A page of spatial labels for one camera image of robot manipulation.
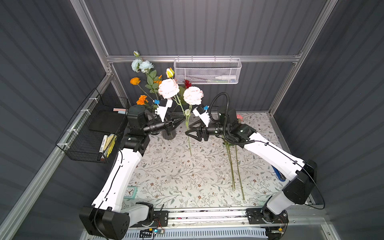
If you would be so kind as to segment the small pink carnation stem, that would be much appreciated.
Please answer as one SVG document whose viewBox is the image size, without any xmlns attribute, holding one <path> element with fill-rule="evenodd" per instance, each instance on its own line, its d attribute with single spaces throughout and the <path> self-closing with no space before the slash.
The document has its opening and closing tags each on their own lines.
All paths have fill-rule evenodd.
<svg viewBox="0 0 384 240">
<path fill-rule="evenodd" d="M 235 191 L 236 190 L 236 183 L 235 183 L 235 174 L 234 174 L 234 169 L 233 169 L 233 161 L 232 161 L 232 156 L 231 156 L 230 144 L 227 141 L 224 141 L 224 146 L 225 146 L 226 151 L 227 151 L 229 165 L 230 165 L 232 188 L 233 188 L 233 191 Z"/>
</svg>

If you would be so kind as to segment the pink peony flower stem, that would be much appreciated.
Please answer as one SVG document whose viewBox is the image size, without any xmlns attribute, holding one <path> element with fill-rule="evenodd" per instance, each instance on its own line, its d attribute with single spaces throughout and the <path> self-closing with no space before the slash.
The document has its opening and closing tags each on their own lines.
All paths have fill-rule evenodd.
<svg viewBox="0 0 384 240">
<path fill-rule="evenodd" d="M 189 121 L 192 115 L 193 106 L 200 105 L 204 97 L 203 91 L 198 87 L 189 85 L 184 90 L 180 90 L 179 84 L 174 79 L 175 72 L 172 68 L 166 70 L 167 79 L 159 84 L 158 92 L 164 99 L 171 99 L 181 107 L 186 117 L 186 127 L 189 130 Z"/>
</svg>

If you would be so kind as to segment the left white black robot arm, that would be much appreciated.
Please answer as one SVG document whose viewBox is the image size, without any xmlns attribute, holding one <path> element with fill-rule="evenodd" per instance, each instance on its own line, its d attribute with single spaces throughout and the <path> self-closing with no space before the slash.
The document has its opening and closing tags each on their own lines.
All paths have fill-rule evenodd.
<svg viewBox="0 0 384 240">
<path fill-rule="evenodd" d="M 91 206 L 84 206 L 80 220 L 89 235 L 106 240 L 121 240 L 130 227 L 149 227 L 154 222 L 153 204 L 138 202 L 122 212 L 125 192 L 136 166 L 144 156 L 150 142 L 150 135 L 175 130 L 186 118 L 181 114 L 168 113 L 166 107 L 158 107 L 160 116 L 149 119 L 150 112 L 141 105 L 126 111 L 127 122 L 122 140 L 115 144 L 115 164 L 102 190 Z"/>
</svg>

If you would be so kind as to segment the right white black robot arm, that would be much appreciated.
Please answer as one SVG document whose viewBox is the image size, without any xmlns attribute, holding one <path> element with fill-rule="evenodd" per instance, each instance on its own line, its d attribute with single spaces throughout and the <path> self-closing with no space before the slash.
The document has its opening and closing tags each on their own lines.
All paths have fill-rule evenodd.
<svg viewBox="0 0 384 240">
<path fill-rule="evenodd" d="M 271 164 L 288 181 L 277 194 L 271 196 L 258 215 L 266 223 L 282 220 L 285 210 L 296 204 L 304 205 L 316 187 L 317 164 L 305 162 L 272 144 L 254 128 L 238 121 L 236 111 L 220 108 L 218 119 L 209 114 L 208 107 L 196 107 L 193 114 L 199 121 L 190 125 L 186 135 L 197 141 L 210 136 L 223 137 L 227 142 L 244 148 Z"/>
</svg>

